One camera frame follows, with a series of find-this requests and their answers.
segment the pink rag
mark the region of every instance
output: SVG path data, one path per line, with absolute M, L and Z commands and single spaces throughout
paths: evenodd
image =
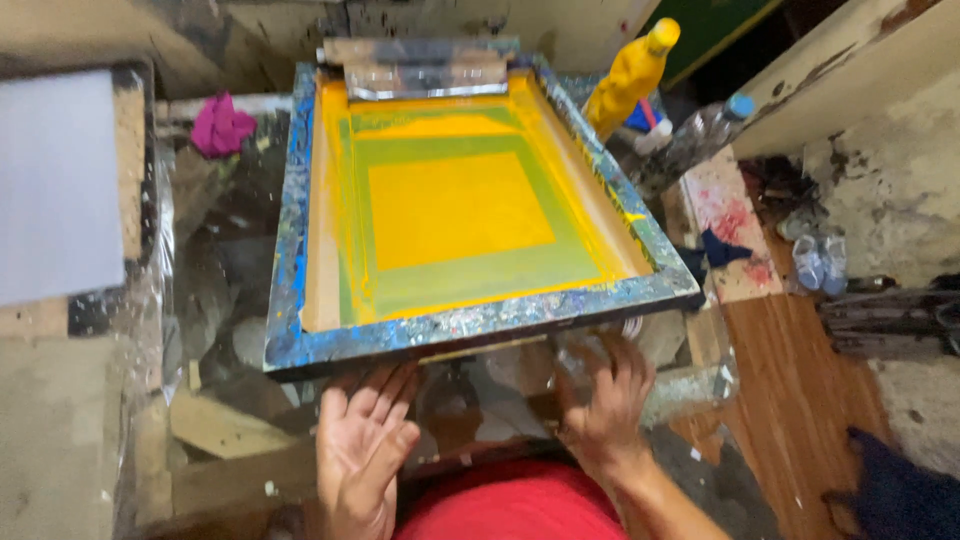
M 233 109 L 233 99 L 224 92 L 204 103 L 193 122 L 190 139 L 205 158 L 225 158 L 240 152 L 240 143 L 256 130 L 256 119 Z

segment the person's right hand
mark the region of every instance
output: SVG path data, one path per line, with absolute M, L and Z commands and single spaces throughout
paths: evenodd
M 569 347 L 590 372 L 593 395 L 588 405 L 579 403 L 569 374 L 555 364 L 557 393 L 564 408 L 559 436 L 588 474 L 616 480 L 651 461 L 650 447 L 639 428 L 643 402 L 657 370 L 619 333 L 597 335 L 611 364 L 585 346 Z

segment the person's left hand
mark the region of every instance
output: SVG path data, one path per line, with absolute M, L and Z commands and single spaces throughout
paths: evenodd
M 317 491 L 329 540 L 390 540 L 396 473 L 420 439 L 403 418 L 417 394 L 417 363 L 384 366 L 348 399 L 356 377 L 328 387 L 317 427 Z

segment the paint-splattered frame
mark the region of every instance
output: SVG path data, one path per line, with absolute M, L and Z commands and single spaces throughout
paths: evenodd
M 616 161 L 566 95 L 540 55 L 520 56 L 511 67 L 533 68 L 543 95 L 584 152 L 631 235 L 644 247 L 654 274 L 605 287 L 583 287 L 449 309 L 331 331 L 300 326 L 306 272 L 312 130 L 317 66 L 297 65 L 294 110 L 276 234 L 274 275 L 263 371 L 277 380 L 330 373 L 338 360 L 422 358 L 643 313 L 683 307 L 700 290 L 666 235 L 650 216 Z

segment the white paper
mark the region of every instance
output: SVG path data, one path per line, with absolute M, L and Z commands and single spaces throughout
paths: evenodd
M 0 306 L 123 280 L 109 71 L 0 82 Z

